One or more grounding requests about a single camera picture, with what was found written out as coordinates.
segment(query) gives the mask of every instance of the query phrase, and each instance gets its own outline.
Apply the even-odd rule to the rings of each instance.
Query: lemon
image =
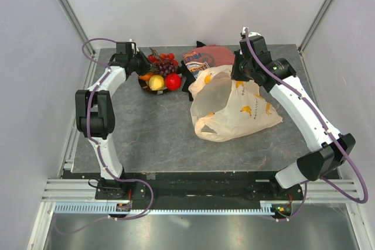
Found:
[[[158,91],[164,87],[164,78],[159,75],[154,75],[148,81],[148,85],[152,91]]]

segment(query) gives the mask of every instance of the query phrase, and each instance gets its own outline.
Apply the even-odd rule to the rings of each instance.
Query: white wall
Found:
[[[269,44],[302,41],[323,0],[69,0],[88,37],[140,46],[238,44],[243,26]],[[112,46],[105,42],[95,47]]]
[[[26,249],[88,62],[57,0],[0,0],[0,248]]]
[[[375,230],[375,0],[335,0],[304,57],[323,112],[351,132],[351,157],[362,172],[370,200],[364,206]],[[345,166],[344,175],[355,177]]]

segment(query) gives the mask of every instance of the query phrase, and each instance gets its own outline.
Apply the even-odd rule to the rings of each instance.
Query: gray tabletop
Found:
[[[177,60],[192,46],[156,47],[160,53],[174,53]],[[148,48],[142,49],[150,54]],[[311,89],[294,44],[269,45],[272,58],[286,58],[297,71],[302,85]],[[114,49],[102,49],[99,59],[109,61]],[[98,66],[95,78],[103,68]],[[283,107],[261,89],[283,123],[261,132],[223,143],[198,138],[190,116],[191,102],[181,90],[152,95],[138,84],[136,75],[119,87],[112,97],[116,117],[113,133],[118,158],[126,172],[279,170],[309,150]],[[92,146],[80,135],[73,172],[99,172]]]

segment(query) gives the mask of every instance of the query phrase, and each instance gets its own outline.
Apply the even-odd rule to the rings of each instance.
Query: red tomato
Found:
[[[166,58],[170,61],[173,61],[174,58],[175,58],[175,55],[173,55],[172,53],[169,53],[168,55],[166,55]]]
[[[165,60],[165,59],[166,59],[166,54],[161,53],[161,54],[159,55],[159,57],[160,57],[160,59]]]
[[[154,63],[156,61],[156,58],[153,55],[148,55],[147,59],[151,62]]]
[[[182,79],[178,76],[178,74],[171,73],[165,77],[165,86],[171,91],[175,91],[180,88],[181,84]]]

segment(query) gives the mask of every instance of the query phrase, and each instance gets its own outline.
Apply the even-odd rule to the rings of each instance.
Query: orange fruit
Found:
[[[141,80],[149,81],[155,73],[146,73],[144,76],[139,76]]]

